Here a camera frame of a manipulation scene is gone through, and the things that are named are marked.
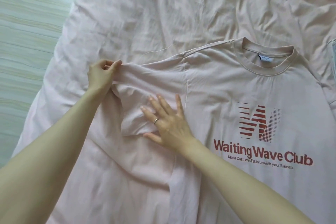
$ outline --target wooden floor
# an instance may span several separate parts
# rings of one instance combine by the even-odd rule
[[[72,0],[0,0],[0,167],[41,88]]]

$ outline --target crew neck collar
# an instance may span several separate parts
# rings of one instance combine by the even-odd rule
[[[252,63],[248,58],[245,57],[243,49],[255,52],[268,57],[285,57],[287,58],[275,67],[262,67],[257,64]],[[251,42],[246,37],[236,39],[234,41],[234,52],[239,62],[248,70],[253,73],[272,76],[283,73],[290,66],[292,61],[297,56],[297,51],[294,46],[284,46],[284,47],[265,47],[259,44]]]

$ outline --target t-shirt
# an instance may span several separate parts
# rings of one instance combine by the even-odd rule
[[[293,46],[220,41],[155,63],[125,64],[116,81],[123,135],[155,131],[140,106],[150,107],[147,97],[159,93],[175,107],[178,93],[202,144],[314,222],[336,223],[336,94]],[[170,224],[241,223],[180,155],[169,188]]]

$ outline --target forearm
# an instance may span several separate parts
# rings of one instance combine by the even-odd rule
[[[182,155],[212,180],[243,223],[313,223],[281,195],[213,154],[198,140],[186,147]]]
[[[46,221],[78,158],[99,103],[94,92],[87,92],[0,170],[0,223]]]

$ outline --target bed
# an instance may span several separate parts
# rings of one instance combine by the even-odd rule
[[[248,37],[294,45],[334,87],[327,43],[335,20],[336,0],[74,0],[13,155],[84,94],[88,66],[99,58],[145,64]],[[122,137],[121,119],[110,92],[48,223],[167,223],[174,156],[145,138]]]

